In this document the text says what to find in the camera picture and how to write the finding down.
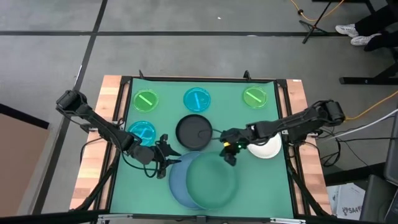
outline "wooden table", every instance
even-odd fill
[[[112,121],[115,110],[116,98],[118,97],[119,86],[122,76],[120,75],[106,75],[99,92],[98,101],[95,111],[107,121]],[[293,113],[298,113],[307,108],[307,100],[301,80],[287,80],[289,91],[290,105]],[[124,107],[126,105],[128,85],[124,86],[125,91],[122,96],[121,106],[119,110],[119,117],[123,116]],[[284,92],[279,88],[281,98],[282,114],[287,116],[287,110],[284,102]],[[89,133],[87,141],[99,138],[97,132]],[[307,142],[315,143],[314,138],[307,138]],[[80,170],[76,180],[75,190],[73,192],[70,208],[76,208],[84,199],[90,194],[95,185],[98,183],[101,173],[101,167],[104,161],[106,142],[104,140],[96,141],[86,146],[83,160],[81,162]],[[315,200],[322,206],[322,208],[331,213],[328,193],[326,191],[325,180],[323,178],[322,167],[319,160],[318,151],[309,144],[304,144],[300,147],[300,158],[302,161],[302,170],[305,179],[305,185],[315,198]],[[101,196],[101,203],[99,208],[105,208],[106,197],[108,196],[109,181],[104,186],[103,194]],[[295,184],[295,193],[297,198],[298,212],[304,214],[302,196],[299,188]]]

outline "black pants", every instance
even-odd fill
[[[365,17],[355,23],[355,29],[358,31],[359,35],[367,37],[380,32],[395,22],[398,22],[398,19],[395,17],[390,7],[384,6],[380,10],[377,10],[375,14]],[[365,51],[375,50],[380,47],[398,47],[398,31],[373,37],[365,47]]]

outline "sneaker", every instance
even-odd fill
[[[359,36],[359,37],[354,37],[351,39],[351,44],[354,46],[365,46],[371,41],[371,39],[377,35],[381,34],[373,34],[370,35],[369,37],[364,37],[364,36]]]
[[[355,24],[350,24],[350,25],[337,25],[335,27],[337,33],[339,34],[344,34],[344,35],[348,35],[349,37],[357,37],[359,34],[355,29]]]

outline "white bowl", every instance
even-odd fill
[[[282,147],[282,139],[280,138],[280,134],[278,133],[274,137],[270,138],[267,144],[263,146],[249,144],[248,150],[258,158],[270,159],[278,155],[278,152],[280,151],[281,147]]]

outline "concrete floor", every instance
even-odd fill
[[[384,1],[372,1],[376,9]],[[297,0],[308,17],[317,17],[324,3]],[[3,0],[0,30],[92,30],[101,0]],[[369,11],[364,4],[343,4],[319,27],[333,31],[336,24],[356,22]],[[200,30],[303,32],[289,0],[113,0],[109,1],[100,30]],[[253,77],[303,80],[308,103],[339,101],[347,116],[354,116],[383,99],[396,86],[340,85],[338,77],[371,77],[392,64],[388,50],[363,52],[348,37],[97,37],[81,86],[95,106],[103,75]],[[89,37],[0,36],[0,102],[51,124],[51,135],[39,161],[21,214],[37,193],[61,116],[55,100],[73,87]],[[337,131],[374,121],[396,108],[390,100],[363,119],[345,123]],[[348,138],[389,136],[392,120]],[[67,211],[79,168],[79,151],[86,134],[70,125],[43,212]],[[336,150],[333,142],[318,141],[321,154]],[[368,164],[386,158],[388,141],[352,142],[351,147]],[[343,146],[337,167],[363,164]]]

